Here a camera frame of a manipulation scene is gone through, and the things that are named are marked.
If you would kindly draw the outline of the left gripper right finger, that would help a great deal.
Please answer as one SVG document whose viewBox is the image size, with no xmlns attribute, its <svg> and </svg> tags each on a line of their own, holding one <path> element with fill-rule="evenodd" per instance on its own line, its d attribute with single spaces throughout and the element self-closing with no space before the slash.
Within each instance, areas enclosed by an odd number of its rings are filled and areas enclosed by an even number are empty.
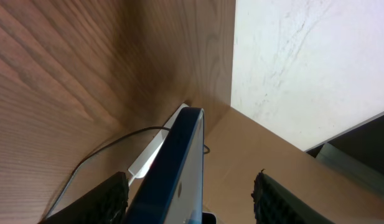
<svg viewBox="0 0 384 224">
<path fill-rule="evenodd" d="M 251 193 L 256 224 L 331 224 L 263 170 Z"/>
</svg>

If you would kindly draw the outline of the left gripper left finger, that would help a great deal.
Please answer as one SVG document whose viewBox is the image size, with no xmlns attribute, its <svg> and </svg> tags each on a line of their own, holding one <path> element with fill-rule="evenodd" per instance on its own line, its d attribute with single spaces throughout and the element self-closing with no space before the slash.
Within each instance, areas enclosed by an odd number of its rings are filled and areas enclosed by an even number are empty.
<svg viewBox="0 0 384 224">
<path fill-rule="evenodd" d="M 128 207 L 128 193 L 126 174 L 117 172 L 41 224 L 120 224 Z"/>
</svg>

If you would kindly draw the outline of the blue Samsung Galaxy smartphone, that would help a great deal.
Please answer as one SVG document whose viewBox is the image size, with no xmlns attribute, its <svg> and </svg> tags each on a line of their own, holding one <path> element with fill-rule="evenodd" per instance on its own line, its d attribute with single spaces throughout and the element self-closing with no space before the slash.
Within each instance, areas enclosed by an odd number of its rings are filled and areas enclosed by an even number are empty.
<svg viewBox="0 0 384 224">
<path fill-rule="evenodd" d="M 202 223 L 203 179 L 204 110 L 182 108 L 123 223 Z"/>
</svg>

